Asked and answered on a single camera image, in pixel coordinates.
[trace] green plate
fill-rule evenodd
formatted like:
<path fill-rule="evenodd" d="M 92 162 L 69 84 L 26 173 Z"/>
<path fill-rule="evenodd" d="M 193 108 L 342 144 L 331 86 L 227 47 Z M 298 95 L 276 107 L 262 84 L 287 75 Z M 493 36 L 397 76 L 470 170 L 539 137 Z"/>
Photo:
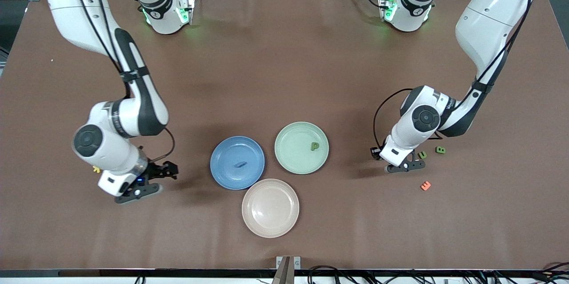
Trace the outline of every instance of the green plate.
<path fill-rule="evenodd" d="M 310 174 L 324 165 L 330 146 L 326 134 L 308 122 L 283 128 L 275 140 L 276 159 L 287 171 Z"/>

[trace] blue plate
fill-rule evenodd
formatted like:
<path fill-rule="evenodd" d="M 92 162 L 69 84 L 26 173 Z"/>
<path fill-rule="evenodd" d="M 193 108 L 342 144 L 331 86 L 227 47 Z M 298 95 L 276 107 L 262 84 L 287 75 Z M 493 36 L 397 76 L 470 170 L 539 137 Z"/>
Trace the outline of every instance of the blue plate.
<path fill-rule="evenodd" d="M 213 150 L 209 169 L 222 187 L 245 189 L 255 184 L 263 174 L 263 150 L 248 137 L 230 137 Z"/>

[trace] round black joint cover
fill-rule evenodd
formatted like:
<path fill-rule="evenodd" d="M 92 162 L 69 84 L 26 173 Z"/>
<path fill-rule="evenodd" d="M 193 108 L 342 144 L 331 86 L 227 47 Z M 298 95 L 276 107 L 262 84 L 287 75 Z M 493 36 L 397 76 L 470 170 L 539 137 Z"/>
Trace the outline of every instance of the round black joint cover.
<path fill-rule="evenodd" d="M 93 156 L 103 142 L 103 132 L 96 125 L 83 126 L 73 138 L 73 147 L 86 158 Z"/>
<path fill-rule="evenodd" d="M 439 127 L 441 118 L 432 106 L 419 105 L 413 110 L 413 126 L 419 132 L 429 132 Z"/>

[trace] table surface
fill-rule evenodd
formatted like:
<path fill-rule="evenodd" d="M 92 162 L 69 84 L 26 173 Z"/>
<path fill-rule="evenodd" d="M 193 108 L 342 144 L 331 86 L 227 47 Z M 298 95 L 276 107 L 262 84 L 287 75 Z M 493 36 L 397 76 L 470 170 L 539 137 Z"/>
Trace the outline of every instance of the table surface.
<path fill-rule="evenodd" d="M 59 35 L 30 3 L 0 79 L 0 268 L 542 268 L 569 260 L 569 53 L 548 0 L 535 0 L 494 90 L 465 136 L 430 140 L 425 169 L 387 175 L 372 160 L 372 116 L 401 88 L 461 99 L 475 75 L 454 25 L 469 0 L 436 0 L 413 33 L 382 24 L 366 0 L 199 0 L 196 24 L 155 33 L 132 0 L 109 0 L 170 112 L 179 179 L 116 205 L 71 149 L 91 106 L 123 94 L 107 57 Z M 404 95 L 378 119 L 383 138 Z M 327 134 L 311 175 L 279 166 L 273 144 L 296 121 Z M 263 179 L 298 194 L 297 224 L 277 239 L 245 226 L 246 191 L 209 172 L 229 136 L 256 140 Z M 167 134 L 135 138 L 149 157 Z M 445 146 L 447 154 L 433 151 Z M 432 187 L 422 191 L 428 180 Z"/>

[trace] plate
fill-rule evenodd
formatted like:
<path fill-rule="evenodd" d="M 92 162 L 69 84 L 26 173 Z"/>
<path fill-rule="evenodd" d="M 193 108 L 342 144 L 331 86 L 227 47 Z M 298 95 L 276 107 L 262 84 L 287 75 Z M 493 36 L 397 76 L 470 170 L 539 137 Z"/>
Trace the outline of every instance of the plate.
<path fill-rule="evenodd" d="M 233 136 L 217 145 L 209 169 L 219 185 L 227 189 L 244 189 L 259 180 L 264 170 L 262 148 L 245 136 Z"/>
<path fill-rule="evenodd" d="M 297 193 L 281 180 L 266 179 L 248 189 L 241 213 L 256 235 L 274 239 L 285 235 L 297 222 L 300 206 Z"/>
<path fill-rule="evenodd" d="M 324 165 L 329 154 L 326 134 L 308 122 L 296 122 L 283 128 L 275 141 L 276 159 L 287 171 L 309 174 Z"/>

